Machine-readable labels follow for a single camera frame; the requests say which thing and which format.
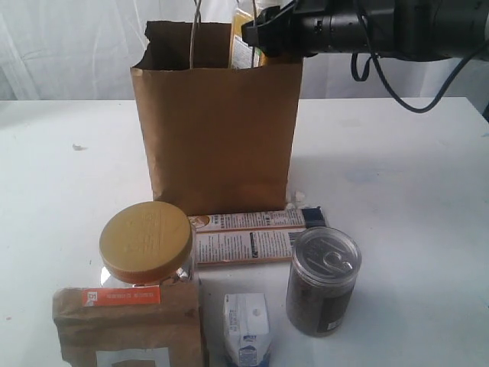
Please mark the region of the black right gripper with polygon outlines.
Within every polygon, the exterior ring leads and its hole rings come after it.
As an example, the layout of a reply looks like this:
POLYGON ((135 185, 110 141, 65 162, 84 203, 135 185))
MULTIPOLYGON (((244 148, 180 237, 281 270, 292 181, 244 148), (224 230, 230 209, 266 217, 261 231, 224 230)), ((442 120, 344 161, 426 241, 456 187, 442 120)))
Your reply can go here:
POLYGON ((305 57, 353 53, 358 47, 358 19, 352 1, 292 1, 265 8, 241 26, 244 42, 266 57, 305 57))

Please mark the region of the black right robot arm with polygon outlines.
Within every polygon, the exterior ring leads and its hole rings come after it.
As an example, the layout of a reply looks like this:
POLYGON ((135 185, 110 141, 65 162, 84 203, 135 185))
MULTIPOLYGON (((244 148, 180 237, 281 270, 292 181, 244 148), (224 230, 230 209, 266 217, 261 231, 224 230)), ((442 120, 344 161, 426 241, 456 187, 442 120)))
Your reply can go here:
POLYGON ((291 1, 241 27, 267 57, 367 54, 429 62, 463 58, 488 39, 486 1, 291 1))

